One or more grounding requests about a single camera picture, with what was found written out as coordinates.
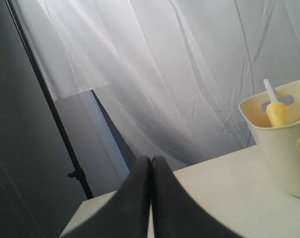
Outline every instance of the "wall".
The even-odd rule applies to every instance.
[[[82,102],[76,96],[57,106],[93,193],[100,195],[117,189],[128,171],[120,154],[111,152],[116,146],[107,144],[112,140],[107,130],[103,129],[105,137],[96,129],[92,116],[97,112],[84,112]],[[58,237],[85,200],[80,184],[66,176],[72,171],[9,12],[0,1],[0,237]]]

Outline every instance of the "white stick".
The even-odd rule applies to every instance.
[[[270,84],[269,80],[265,79],[263,82],[264,82],[264,86],[265,86],[265,88],[266,88],[266,90],[269,94],[269,98],[270,98],[271,103],[277,103],[278,100],[277,100],[277,98],[274,94],[273,88],[271,87],[271,84]]]

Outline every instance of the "white tabletop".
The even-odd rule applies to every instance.
[[[190,196],[246,238],[300,238],[300,198],[278,188],[257,146],[174,172]],[[93,215],[114,194],[84,201],[62,234]],[[150,220],[149,237],[153,237]]]

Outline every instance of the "black light stand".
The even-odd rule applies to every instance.
[[[55,107],[54,101],[53,101],[53,99],[52,99],[52,97],[50,95],[48,86],[47,86],[47,84],[45,82],[45,79],[44,79],[44,77],[42,75],[40,67],[39,67],[39,65],[37,63],[37,60],[36,60],[34,54],[33,54],[33,51],[32,51],[32,49],[30,47],[30,44],[29,44],[29,42],[27,40],[27,37],[26,37],[26,35],[25,35],[24,31],[23,31],[23,28],[22,28],[22,26],[21,26],[21,24],[19,22],[19,18],[17,16],[17,13],[16,13],[16,11],[15,11],[15,9],[13,7],[13,4],[12,4],[11,0],[5,0],[5,2],[6,2],[6,5],[8,7],[8,10],[10,12],[11,18],[12,18],[14,24],[15,24],[17,32],[19,34],[20,40],[21,40],[21,42],[22,42],[22,44],[23,44],[23,46],[25,48],[25,51],[26,51],[26,53],[28,55],[29,61],[30,61],[31,66],[32,66],[32,69],[34,70],[34,72],[36,74],[36,77],[37,77],[38,82],[40,84],[40,87],[41,87],[41,89],[43,91],[43,94],[44,94],[44,96],[46,98],[48,106],[49,106],[49,108],[51,110],[51,113],[52,113],[52,116],[53,116],[54,121],[56,123],[56,126],[57,126],[57,128],[58,128],[58,130],[59,130],[59,132],[61,134],[61,137],[62,137],[63,142],[65,144],[65,147],[67,149],[67,152],[68,152],[68,154],[69,154],[69,156],[71,158],[72,164],[74,166],[75,170],[73,172],[69,173],[68,177],[70,177],[70,178],[76,178],[81,183],[82,188],[83,188],[83,190],[84,190],[84,192],[86,194],[87,199],[91,199],[91,198],[93,198],[93,194],[92,194],[92,191],[90,189],[89,184],[87,183],[87,180],[86,180],[86,177],[85,177],[85,173],[82,170],[82,168],[81,168],[81,166],[79,164],[79,161],[76,158],[76,155],[75,155],[74,149],[72,147],[72,144],[71,144],[71,142],[70,142],[70,140],[69,140],[69,138],[67,136],[67,133],[66,133],[65,128],[63,126],[63,123],[61,121],[61,118],[60,118],[60,116],[59,116],[59,114],[57,112],[57,109]]]

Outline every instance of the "white backdrop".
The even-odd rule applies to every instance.
[[[173,169],[251,145],[238,103],[300,79],[300,0],[17,0],[55,99],[94,89]]]

